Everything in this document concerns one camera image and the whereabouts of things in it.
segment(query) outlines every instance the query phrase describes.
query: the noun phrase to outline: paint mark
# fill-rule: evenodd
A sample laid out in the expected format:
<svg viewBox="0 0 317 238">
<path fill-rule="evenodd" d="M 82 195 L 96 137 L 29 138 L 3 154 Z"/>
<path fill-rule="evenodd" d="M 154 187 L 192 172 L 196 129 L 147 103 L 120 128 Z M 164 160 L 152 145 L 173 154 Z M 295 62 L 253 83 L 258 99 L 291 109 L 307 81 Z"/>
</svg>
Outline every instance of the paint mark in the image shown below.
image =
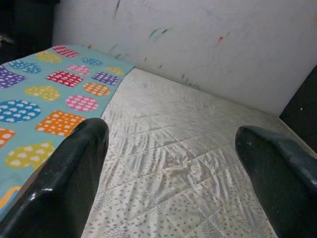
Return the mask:
<svg viewBox="0 0 317 238">
<path fill-rule="evenodd" d="M 223 40 L 223 37 L 220 36 L 220 37 L 219 37 L 219 40 L 218 40 L 218 44 L 220 44 L 222 40 Z"/>
<path fill-rule="evenodd" d="M 115 44 L 114 46 L 111 47 L 109 54 L 111 55 L 112 51 L 118 46 L 118 44 Z"/>
<path fill-rule="evenodd" d="M 159 30 L 159 28 L 158 28 L 158 29 L 155 29 L 155 30 L 149 35 L 149 39 L 150 39 L 158 30 Z"/>
<path fill-rule="evenodd" d="M 115 19 L 115 17 L 117 16 L 117 12 L 118 12 L 118 10 L 119 10 L 120 2 L 121 2 L 121 0 L 118 0 L 117 6 L 115 7 L 114 14 L 113 14 L 113 18 L 114 18 L 114 19 Z"/>
</svg>

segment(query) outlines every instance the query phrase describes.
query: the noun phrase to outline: yellow heart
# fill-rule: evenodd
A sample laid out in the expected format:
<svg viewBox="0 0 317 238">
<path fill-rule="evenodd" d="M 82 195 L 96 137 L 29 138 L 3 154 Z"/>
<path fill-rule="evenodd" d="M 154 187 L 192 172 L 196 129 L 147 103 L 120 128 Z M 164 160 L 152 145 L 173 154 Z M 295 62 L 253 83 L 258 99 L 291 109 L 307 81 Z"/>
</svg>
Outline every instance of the yellow heart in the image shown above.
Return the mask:
<svg viewBox="0 0 317 238">
<path fill-rule="evenodd" d="M 62 62 L 63 58 L 49 51 L 41 51 L 35 54 L 36 58 L 40 61 L 59 63 Z"/>
<path fill-rule="evenodd" d="M 40 96 L 45 101 L 54 101 L 60 97 L 54 86 L 33 86 L 24 89 L 24 93 L 32 96 Z"/>
<path fill-rule="evenodd" d="M 108 67 L 105 67 L 105 69 L 110 71 L 110 72 L 112 72 L 112 73 L 114 73 L 114 74 L 116 74 L 116 75 L 119 75 L 119 76 L 124 75 L 124 72 L 119 67 L 110 67 L 110 66 L 108 66 Z"/>
<path fill-rule="evenodd" d="M 54 152 L 50 140 L 40 144 L 20 146 L 11 151 L 5 158 L 5 164 L 13 169 L 21 169 L 32 165 L 36 170 Z"/>
</svg>

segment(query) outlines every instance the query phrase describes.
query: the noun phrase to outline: black object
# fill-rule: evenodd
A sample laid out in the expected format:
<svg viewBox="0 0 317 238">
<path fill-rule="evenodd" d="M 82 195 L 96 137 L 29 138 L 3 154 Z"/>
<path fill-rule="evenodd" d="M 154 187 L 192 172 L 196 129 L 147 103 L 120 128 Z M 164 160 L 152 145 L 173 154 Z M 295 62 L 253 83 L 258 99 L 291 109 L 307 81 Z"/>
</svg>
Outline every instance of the black object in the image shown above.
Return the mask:
<svg viewBox="0 0 317 238">
<path fill-rule="evenodd" d="M 0 34 L 7 34 L 15 41 L 14 47 L 2 45 L 0 63 L 52 46 L 56 3 L 59 0 L 0 0 Z"/>
<path fill-rule="evenodd" d="M 80 123 L 0 223 L 0 238 L 79 238 L 108 148 L 108 126 Z"/>
<path fill-rule="evenodd" d="M 317 160 L 293 140 L 256 126 L 236 134 L 237 154 L 279 238 L 317 237 Z"/>
<path fill-rule="evenodd" d="M 317 152 L 317 66 L 285 107 L 280 118 Z"/>
</svg>

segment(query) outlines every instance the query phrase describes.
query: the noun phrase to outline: quilted pattern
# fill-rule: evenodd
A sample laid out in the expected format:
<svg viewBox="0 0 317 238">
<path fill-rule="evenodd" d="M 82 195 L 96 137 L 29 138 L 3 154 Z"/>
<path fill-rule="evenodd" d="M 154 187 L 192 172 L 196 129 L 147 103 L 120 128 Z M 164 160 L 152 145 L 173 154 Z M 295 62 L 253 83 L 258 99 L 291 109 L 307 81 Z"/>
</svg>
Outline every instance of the quilted pattern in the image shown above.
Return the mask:
<svg viewBox="0 0 317 238">
<path fill-rule="evenodd" d="M 84 238 L 275 238 L 234 149 L 278 118 L 132 70 L 108 104 L 109 150 Z"/>
</svg>

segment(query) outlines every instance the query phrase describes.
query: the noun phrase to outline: white wall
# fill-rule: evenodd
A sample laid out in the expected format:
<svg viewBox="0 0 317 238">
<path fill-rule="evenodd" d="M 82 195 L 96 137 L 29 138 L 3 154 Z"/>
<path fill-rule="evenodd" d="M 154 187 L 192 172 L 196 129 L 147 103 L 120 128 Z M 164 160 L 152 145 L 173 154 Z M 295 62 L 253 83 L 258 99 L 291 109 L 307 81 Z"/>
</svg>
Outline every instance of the white wall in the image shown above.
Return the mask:
<svg viewBox="0 0 317 238">
<path fill-rule="evenodd" d="M 317 1 L 62 0 L 53 43 L 278 115 L 317 64 Z"/>
</svg>

